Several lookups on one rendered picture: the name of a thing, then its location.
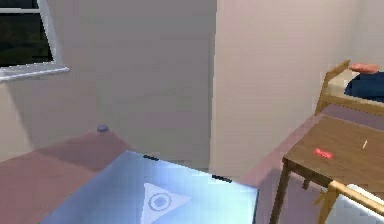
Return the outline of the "salmon pink pillow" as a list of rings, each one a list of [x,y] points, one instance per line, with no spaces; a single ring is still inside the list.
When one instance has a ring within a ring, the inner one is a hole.
[[[349,66],[349,69],[354,72],[364,73],[364,74],[374,74],[379,71],[379,66],[376,64],[367,64],[367,63],[355,63]]]

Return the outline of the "brown wooden table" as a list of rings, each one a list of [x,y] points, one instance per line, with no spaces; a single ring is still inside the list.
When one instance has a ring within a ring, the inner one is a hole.
[[[316,148],[331,152],[333,158],[315,154]],[[278,223],[292,173],[304,178],[304,188],[311,182],[326,187],[338,181],[356,184],[384,200],[384,131],[324,116],[283,156],[282,162],[269,224]]]

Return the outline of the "silver closed laptop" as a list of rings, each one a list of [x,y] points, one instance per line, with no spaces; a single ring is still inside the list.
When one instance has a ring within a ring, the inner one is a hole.
[[[39,224],[256,224],[258,193],[126,151]]]

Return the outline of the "wooden chair with white seat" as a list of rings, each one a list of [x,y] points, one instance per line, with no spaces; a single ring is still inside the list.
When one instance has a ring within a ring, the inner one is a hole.
[[[355,185],[337,181],[322,188],[317,224],[384,224],[384,200]]]

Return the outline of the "dark blue blanket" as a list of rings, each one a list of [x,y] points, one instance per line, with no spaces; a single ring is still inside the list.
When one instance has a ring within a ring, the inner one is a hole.
[[[384,103],[384,72],[360,73],[346,86],[348,96]]]

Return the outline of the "wooden framed bed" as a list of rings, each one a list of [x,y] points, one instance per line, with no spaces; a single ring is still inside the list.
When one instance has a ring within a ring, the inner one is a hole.
[[[321,87],[314,114],[318,115],[328,105],[333,104],[369,114],[384,116],[384,103],[351,97],[344,93],[347,84],[357,76],[349,70],[349,60],[329,70]]]

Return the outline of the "white framed window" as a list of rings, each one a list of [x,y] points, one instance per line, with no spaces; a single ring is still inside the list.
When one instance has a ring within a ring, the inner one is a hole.
[[[0,83],[68,71],[48,0],[0,0]]]

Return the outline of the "small red flat object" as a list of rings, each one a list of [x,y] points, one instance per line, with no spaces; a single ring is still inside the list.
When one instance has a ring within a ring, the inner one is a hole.
[[[324,158],[327,158],[327,159],[332,159],[333,158],[333,154],[331,152],[328,152],[328,151],[324,151],[322,149],[319,149],[319,148],[316,148],[314,150],[315,154],[321,156],[321,157],[324,157]]]

